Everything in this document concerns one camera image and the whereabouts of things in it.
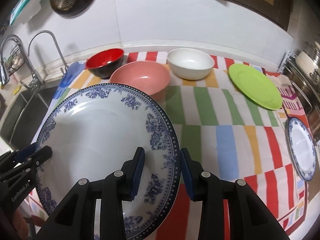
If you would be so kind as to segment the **person's left hand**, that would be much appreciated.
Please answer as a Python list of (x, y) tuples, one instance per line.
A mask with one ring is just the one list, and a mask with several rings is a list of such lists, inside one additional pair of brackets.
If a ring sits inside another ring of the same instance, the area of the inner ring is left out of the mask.
[(12, 215), (12, 224), (21, 239), (28, 238), (29, 229), (20, 211), (16, 210)]

